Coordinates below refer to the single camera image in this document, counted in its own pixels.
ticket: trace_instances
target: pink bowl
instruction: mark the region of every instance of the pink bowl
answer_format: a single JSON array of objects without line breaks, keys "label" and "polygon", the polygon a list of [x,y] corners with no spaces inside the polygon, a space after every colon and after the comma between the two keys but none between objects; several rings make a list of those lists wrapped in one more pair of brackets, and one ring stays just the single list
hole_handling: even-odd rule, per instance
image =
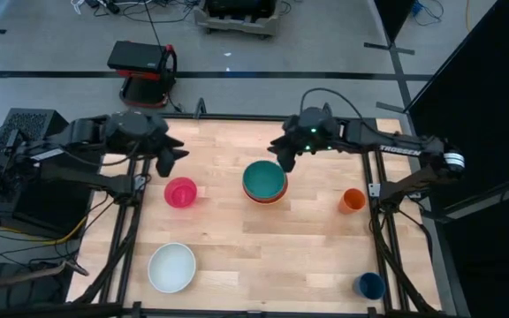
[{"label": "pink bowl", "polygon": [[197,194],[198,188],[189,178],[175,178],[164,189],[164,199],[173,208],[190,206]]}]

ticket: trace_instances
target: red and black device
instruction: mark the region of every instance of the red and black device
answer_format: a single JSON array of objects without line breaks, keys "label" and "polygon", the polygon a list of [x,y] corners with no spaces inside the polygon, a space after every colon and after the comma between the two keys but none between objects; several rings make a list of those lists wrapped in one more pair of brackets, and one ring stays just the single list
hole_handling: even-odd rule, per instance
[{"label": "red and black device", "polygon": [[117,41],[107,65],[125,77],[119,92],[125,104],[146,108],[166,106],[168,94],[176,84],[177,58],[171,45]]}]

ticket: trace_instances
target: stacked bowls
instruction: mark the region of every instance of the stacked bowls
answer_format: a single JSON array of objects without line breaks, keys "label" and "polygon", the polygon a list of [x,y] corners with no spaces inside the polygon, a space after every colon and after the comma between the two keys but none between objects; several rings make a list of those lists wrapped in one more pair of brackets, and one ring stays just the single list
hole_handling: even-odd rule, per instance
[{"label": "stacked bowls", "polygon": [[243,173],[243,190],[247,196],[261,204],[279,201],[288,189],[288,179],[279,165],[270,161],[257,161],[248,165]]}]

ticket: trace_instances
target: teal bowl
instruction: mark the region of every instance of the teal bowl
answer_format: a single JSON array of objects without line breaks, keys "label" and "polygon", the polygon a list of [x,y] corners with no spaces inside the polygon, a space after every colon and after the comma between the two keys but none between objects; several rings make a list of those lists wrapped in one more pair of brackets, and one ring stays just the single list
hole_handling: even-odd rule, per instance
[{"label": "teal bowl", "polygon": [[248,165],[243,173],[243,186],[252,198],[274,199],[284,189],[286,175],[279,165],[258,161]]}]

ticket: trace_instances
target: gray floor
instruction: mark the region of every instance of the gray floor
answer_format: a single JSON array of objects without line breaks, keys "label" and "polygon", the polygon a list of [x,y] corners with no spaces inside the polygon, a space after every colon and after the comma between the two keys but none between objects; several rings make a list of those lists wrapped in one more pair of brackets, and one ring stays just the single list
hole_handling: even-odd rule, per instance
[{"label": "gray floor", "polygon": [[[443,21],[418,26],[408,19],[397,39],[415,56],[399,55],[405,74],[433,74],[467,35],[466,0],[440,0]],[[292,11],[282,17],[279,34],[259,40],[251,34],[205,34],[193,16],[176,24],[158,24],[162,43],[179,54],[181,71],[250,72],[368,72],[395,73],[390,54],[366,49],[364,42],[385,44],[373,0],[289,1]],[[432,0],[422,2],[437,9]],[[471,0],[472,27],[494,0]],[[115,41],[155,43],[147,23],[119,16],[95,18],[87,6],[77,15],[68,0],[0,0],[0,71],[107,71],[107,58]],[[176,19],[182,8],[155,8],[153,19]],[[122,79],[0,79],[0,124],[10,108],[56,109],[68,120],[124,110],[118,99]],[[414,98],[425,82],[408,81]],[[353,101],[365,117],[404,116],[375,107],[376,102],[404,107],[396,81],[355,79],[179,79],[172,91],[175,102],[192,110],[203,97],[211,113],[288,115],[299,107],[301,94],[311,87],[337,89]],[[353,112],[334,96],[316,93],[308,105],[329,102],[339,116]],[[32,244],[0,239],[0,252]],[[452,300],[440,254],[434,259],[444,308]],[[53,248],[10,254],[26,262],[56,255]]]}]

